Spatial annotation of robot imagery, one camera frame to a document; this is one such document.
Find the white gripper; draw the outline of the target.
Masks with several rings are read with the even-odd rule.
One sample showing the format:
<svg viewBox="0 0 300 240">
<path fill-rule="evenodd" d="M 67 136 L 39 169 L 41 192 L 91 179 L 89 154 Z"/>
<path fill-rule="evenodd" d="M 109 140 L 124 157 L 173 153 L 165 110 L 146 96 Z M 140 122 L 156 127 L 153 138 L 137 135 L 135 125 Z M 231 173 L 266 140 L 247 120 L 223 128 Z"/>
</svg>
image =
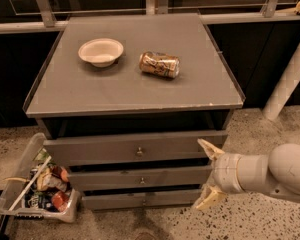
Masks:
<svg viewBox="0 0 300 240">
<path fill-rule="evenodd" d="M 237 167 L 241 156 L 224 153 L 223 150 L 204 139 L 198 139 L 197 142 L 204 149 L 207 157 L 213 161 L 212 177 L 217 185 L 205 185 L 201 196 L 194 204 L 195 209 L 205 210 L 223 201 L 227 197 L 226 193 L 241 192 L 237 176 Z"/>
</svg>

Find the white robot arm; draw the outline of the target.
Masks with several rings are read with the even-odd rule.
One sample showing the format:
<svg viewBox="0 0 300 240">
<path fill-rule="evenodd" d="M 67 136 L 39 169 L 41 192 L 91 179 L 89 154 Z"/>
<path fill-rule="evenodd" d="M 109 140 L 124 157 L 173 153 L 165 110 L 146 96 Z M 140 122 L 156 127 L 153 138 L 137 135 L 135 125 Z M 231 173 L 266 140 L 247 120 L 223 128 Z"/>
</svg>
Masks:
<svg viewBox="0 0 300 240">
<path fill-rule="evenodd" d="M 268 155 L 227 153 L 198 139 L 211 161 L 211 173 L 194 208 L 217 205 L 229 194 L 245 192 L 300 203 L 300 145 L 283 144 Z"/>
</svg>

